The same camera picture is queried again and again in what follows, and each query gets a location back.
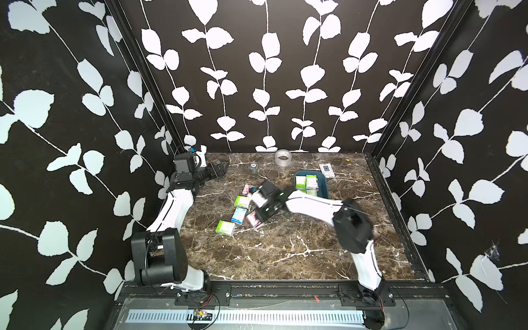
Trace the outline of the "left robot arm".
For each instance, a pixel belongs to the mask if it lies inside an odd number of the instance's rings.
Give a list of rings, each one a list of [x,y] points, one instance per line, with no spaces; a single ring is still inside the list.
[[[216,160],[199,169],[178,168],[169,180],[166,200],[154,223],[132,236],[131,251],[138,286],[171,287],[182,292],[211,293],[209,275],[193,268],[181,240],[187,212],[205,182],[226,175],[228,160]]]

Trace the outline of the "teal storage box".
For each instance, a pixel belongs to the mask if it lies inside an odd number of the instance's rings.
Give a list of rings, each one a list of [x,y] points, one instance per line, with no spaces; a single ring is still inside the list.
[[[294,176],[294,184],[296,190],[306,192],[308,195],[329,198],[327,179],[320,171],[299,171]]]

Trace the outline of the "pink kuromi tissue pack top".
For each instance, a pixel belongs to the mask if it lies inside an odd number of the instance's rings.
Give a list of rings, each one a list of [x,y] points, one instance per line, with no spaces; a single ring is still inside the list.
[[[246,184],[246,185],[244,186],[244,188],[243,188],[242,195],[243,195],[243,196],[247,196],[247,195],[249,194],[251,188],[253,188],[252,185],[250,185],[250,184]]]

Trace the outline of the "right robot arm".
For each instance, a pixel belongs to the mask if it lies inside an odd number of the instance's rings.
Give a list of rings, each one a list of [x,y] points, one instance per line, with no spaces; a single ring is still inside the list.
[[[263,184],[251,188],[249,197],[259,221],[287,210],[333,226],[341,247],[352,254],[360,287],[372,292],[379,290],[383,275],[375,256],[373,224],[355,200],[324,199],[295,188],[282,191]]]

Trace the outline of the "blue tissue pack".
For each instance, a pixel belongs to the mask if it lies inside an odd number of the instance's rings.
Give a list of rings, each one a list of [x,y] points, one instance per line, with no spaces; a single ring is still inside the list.
[[[237,207],[232,215],[231,221],[236,225],[241,225],[247,214],[246,208]]]

